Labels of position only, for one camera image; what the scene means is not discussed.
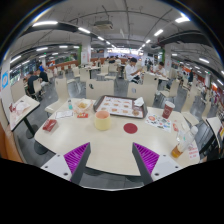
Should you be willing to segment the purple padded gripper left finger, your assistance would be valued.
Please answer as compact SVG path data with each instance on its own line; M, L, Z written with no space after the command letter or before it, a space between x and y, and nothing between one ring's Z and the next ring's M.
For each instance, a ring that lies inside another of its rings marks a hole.
M42 166L42 169L72 183L79 184L90 153L90 143L87 142L65 155L54 155Z

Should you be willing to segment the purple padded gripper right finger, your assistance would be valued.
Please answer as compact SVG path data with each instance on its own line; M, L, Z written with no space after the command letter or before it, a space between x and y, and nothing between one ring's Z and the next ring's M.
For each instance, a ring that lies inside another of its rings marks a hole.
M169 155L159 155L137 143L133 144L132 153L145 185L182 169Z

